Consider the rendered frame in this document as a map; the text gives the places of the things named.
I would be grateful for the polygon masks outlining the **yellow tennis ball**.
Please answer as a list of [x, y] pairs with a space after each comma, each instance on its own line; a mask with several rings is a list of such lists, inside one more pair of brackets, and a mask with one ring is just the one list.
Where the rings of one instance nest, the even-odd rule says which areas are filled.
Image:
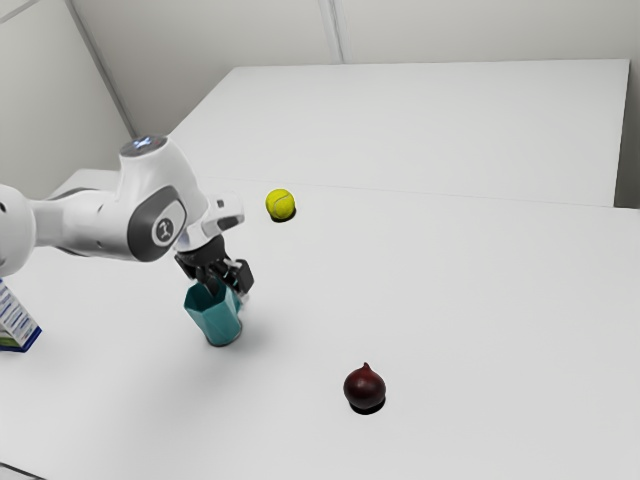
[[286, 189], [274, 189], [265, 198], [265, 207], [275, 222], [286, 222], [296, 214], [294, 196]]

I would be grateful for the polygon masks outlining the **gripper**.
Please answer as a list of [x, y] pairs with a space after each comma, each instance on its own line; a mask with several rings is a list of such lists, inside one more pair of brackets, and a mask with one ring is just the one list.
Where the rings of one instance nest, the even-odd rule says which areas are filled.
[[214, 237], [195, 250], [177, 252], [174, 258], [187, 277], [204, 284], [212, 296], [221, 291], [219, 281], [236, 294], [247, 294], [254, 285], [249, 263], [229, 257], [223, 237]]

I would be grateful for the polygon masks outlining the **dark red onion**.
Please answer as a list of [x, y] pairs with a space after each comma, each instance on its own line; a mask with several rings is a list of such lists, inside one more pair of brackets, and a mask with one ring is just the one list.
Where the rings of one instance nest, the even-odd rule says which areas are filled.
[[386, 383], [367, 362], [364, 362], [361, 367], [346, 376], [343, 393], [352, 407], [371, 410], [386, 401]]

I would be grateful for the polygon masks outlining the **teal faceted mug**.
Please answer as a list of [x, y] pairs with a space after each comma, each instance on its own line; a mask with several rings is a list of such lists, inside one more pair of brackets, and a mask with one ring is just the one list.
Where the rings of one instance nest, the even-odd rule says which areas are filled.
[[195, 283], [188, 289], [183, 306], [207, 341], [212, 346], [222, 347], [241, 334], [241, 302], [224, 283], [216, 280], [215, 285], [217, 290], [212, 294], [206, 285]]

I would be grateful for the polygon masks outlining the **white blue printed carton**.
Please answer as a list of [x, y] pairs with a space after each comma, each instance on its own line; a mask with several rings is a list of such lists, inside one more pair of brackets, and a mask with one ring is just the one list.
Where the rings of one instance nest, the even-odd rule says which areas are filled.
[[42, 329], [0, 278], [0, 351], [27, 352]]

